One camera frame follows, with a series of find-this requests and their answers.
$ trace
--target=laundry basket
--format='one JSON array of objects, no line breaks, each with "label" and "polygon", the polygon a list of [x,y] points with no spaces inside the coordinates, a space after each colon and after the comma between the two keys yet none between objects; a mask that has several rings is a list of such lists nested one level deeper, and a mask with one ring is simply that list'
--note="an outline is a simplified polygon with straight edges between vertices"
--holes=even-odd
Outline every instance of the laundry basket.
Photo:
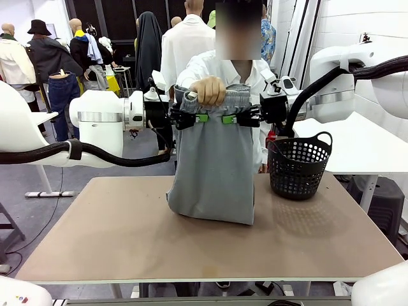
[{"label": "laundry basket", "polygon": [[[319,140],[328,135],[330,144]],[[283,198],[306,200],[316,193],[332,153],[333,138],[321,132],[310,138],[287,138],[268,143],[272,190]]]}]

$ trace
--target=red object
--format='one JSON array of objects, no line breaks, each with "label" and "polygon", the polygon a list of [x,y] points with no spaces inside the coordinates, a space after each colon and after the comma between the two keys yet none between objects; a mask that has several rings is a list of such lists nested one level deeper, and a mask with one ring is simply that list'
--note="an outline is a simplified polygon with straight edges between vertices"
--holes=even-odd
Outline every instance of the red object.
[{"label": "red object", "polygon": [[276,140],[276,134],[274,131],[269,131],[268,136],[266,138],[266,147],[268,147],[268,142],[274,142]]}]

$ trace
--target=basket handle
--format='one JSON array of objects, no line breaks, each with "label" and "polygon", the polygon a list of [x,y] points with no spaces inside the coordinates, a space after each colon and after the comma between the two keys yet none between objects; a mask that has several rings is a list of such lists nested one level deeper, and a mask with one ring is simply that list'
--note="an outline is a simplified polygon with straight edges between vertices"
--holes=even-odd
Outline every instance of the basket handle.
[{"label": "basket handle", "polygon": [[328,135],[330,137],[330,144],[328,143],[328,145],[330,146],[330,152],[329,154],[332,153],[332,146],[333,146],[333,137],[332,134],[330,134],[329,132],[320,132],[318,133],[314,138],[319,139],[320,135]]}]

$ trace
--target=gray floor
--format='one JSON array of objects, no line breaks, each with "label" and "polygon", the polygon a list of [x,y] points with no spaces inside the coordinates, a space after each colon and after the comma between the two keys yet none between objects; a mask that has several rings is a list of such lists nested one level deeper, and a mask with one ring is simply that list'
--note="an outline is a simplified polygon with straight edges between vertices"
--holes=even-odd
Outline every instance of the gray floor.
[{"label": "gray floor", "polygon": [[[49,142],[54,142],[52,128],[46,125]],[[136,139],[124,134],[124,157],[147,157],[157,153],[157,142],[155,134],[146,130],[139,134]],[[61,184],[61,168],[46,166],[45,171],[53,190],[58,191]],[[75,191],[79,193],[93,177],[102,176],[144,176],[144,175],[174,175],[175,167],[171,160],[169,163],[158,164],[144,168],[122,168],[112,167],[108,169],[96,169],[84,166],[64,168],[63,191]],[[0,202],[14,218],[27,239],[25,242],[17,242],[11,246],[11,250],[16,250],[30,242],[46,225],[52,212],[54,211],[56,199],[54,198],[31,198],[24,197],[28,191],[41,191],[41,182],[36,168],[31,165],[0,165]],[[21,250],[23,263],[41,242],[47,232],[63,215],[75,198],[61,198],[57,210],[51,223],[45,231],[28,247]],[[19,257],[10,254],[8,264],[16,267]],[[291,283],[295,294],[299,295],[303,291],[302,283]],[[129,298],[134,284],[122,284],[121,289],[124,297]],[[88,299],[88,298],[112,298],[112,293],[108,285],[60,285],[44,286],[51,293],[53,298]],[[310,295],[329,296],[333,295],[331,283],[315,282],[312,284]]]}]

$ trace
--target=brown tabletop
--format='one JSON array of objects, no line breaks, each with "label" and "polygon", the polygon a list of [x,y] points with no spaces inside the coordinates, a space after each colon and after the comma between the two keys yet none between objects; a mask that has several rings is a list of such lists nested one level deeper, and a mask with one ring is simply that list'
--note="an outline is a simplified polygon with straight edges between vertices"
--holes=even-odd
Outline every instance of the brown tabletop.
[{"label": "brown tabletop", "polygon": [[17,274],[43,284],[356,281],[403,261],[336,179],[289,201],[255,176],[255,223],[174,214],[173,177],[92,179]]}]

